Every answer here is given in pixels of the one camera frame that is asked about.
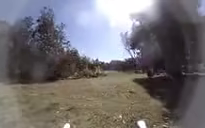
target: foliage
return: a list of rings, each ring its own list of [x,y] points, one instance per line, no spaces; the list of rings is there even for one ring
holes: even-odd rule
[[[85,70],[95,72],[99,60],[80,56],[64,29],[65,24],[56,24],[53,10],[47,7],[36,21],[32,17],[17,21],[11,27],[8,76],[28,82],[68,78]]]
[[[164,60],[167,73],[181,74],[181,67],[190,61],[187,57],[198,57],[192,55],[198,52],[198,40],[195,38],[198,36],[197,24],[179,2],[159,1],[156,8],[159,12],[156,18],[150,12],[132,15],[134,23],[127,41],[125,40],[125,48],[139,50],[137,56],[146,66],[154,66],[157,61]],[[192,9],[194,14],[198,14],[197,7]]]

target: sunlight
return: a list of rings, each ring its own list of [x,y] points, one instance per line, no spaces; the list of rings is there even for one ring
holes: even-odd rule
[[[109,20],[110,25],[130,27],[130,14],[142,12],[151,7],[154,0],[97,0],[97,9]]]

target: sky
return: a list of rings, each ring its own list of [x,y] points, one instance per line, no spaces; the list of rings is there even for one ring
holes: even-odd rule
[[[150,3],[132,0],[133,4],[123,11],[125,2],[117,7],[115,3],[108,5],[107,1],[0,0],[0,20],[13,23],[24,16],[37,17],[43,6],[50,6],[55,11],[56,21],[66,24],[68,38],[81,54],[107,62],[113,59],[122,60],[129,57],[120,40],[120,32],[127,31],[130,27],[128,13],[136,11],[133,7],[136,1],[141,2],[138,5]],[[205,14],[205,0],[202,1],[200,10]]]

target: field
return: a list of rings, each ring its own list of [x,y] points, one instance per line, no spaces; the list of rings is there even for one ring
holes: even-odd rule
[[[146,76],[105,77],[39,84],[0,83],[0,128],[134,128],[137,120],[163,127],[164,107],[136,82]]]

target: grass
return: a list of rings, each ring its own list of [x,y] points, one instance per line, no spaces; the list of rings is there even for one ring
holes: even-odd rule
[[[27,127],[61,128],[70,122],[77,128],[128,128],[139,119],[151,127],[161,127],[163,104],[133,81],[144,77],[110,72],[100,78],[16,84],[10,88]]]

